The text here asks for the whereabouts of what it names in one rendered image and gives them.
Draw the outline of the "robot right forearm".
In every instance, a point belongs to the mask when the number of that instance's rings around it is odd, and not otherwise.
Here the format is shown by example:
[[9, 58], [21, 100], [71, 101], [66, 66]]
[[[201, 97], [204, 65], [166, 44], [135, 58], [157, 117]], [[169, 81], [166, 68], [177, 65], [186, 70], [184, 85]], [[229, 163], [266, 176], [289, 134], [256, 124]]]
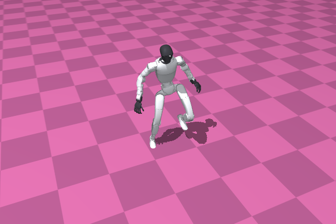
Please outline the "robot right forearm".
[[140, 97], [143, 96], [143, 84], [142, 84], [142, 78], [141, 77], [138, 77], [136, 86], [137, 86], [136, 99], [140, 100]]

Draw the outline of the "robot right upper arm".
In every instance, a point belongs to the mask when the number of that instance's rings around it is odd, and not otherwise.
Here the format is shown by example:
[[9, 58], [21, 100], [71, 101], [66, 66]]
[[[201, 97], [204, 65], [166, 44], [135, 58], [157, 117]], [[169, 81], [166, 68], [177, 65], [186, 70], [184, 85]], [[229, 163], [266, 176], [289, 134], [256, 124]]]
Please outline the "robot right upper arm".
[[146, 76], [148, 76], [151, 72], [154, 72], [157, 68], [156, 61], [150, 62], [147, 64], [146, 68], [141, 72], [141, 74], [138, 77], [142, 78], [142, 83], [146, 81]]

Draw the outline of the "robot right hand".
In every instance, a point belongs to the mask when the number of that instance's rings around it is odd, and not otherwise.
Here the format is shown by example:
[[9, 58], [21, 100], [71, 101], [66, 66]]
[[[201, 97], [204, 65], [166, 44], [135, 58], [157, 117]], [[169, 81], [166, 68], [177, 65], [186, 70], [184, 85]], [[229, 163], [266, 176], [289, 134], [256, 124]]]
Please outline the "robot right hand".
[[[142, 96], [140, 97], [140, 100], [137, 100], [136, 99], [136, 103], [135, 103], [135, 106], [134, 106], [134, 111], [136, 112], [136, 113], [138, 113], [138, 114], [142, 114], [141, 113], [141, 109], [142, 109], [142, 111], [144, 111], [144, 109], [143, 109], [143, 107], [142, 107], [142, 104], [141, 104], [141, 102], [142, 102]], [[136, 110], [135, 110], [136, 109]], [[138, 111], [137, 111], [138, 110]]]

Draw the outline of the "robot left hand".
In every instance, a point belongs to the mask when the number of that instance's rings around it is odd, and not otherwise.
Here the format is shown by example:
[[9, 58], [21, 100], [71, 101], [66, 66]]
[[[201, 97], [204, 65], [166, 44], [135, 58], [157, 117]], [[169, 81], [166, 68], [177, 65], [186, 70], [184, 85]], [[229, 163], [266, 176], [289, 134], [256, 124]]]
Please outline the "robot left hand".
[[195, 79], [195, 81], [190, 80], [190, 82], [196, 86], [196, 89], [197, 89], [196, 91], [198, 92], [198, 90], [199, 90], [198, 93], [200, 93], [200, 91], [201, 91], [201, 85], [196, 81], [196, 79]]

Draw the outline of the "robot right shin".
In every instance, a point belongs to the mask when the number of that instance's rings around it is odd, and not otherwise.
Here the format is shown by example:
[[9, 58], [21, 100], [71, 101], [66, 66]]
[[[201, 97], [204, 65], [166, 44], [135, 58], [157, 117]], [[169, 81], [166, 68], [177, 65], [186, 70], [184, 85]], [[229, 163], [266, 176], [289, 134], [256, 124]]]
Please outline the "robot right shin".
[[151, 127], [151, 131], [152, 131], [151, 139], [155, 138], [155, 135], [158, 133], [158, 130], [159, 130], [159, 126], [154, 124], [154, 118], [153, 118], [153, 123]]

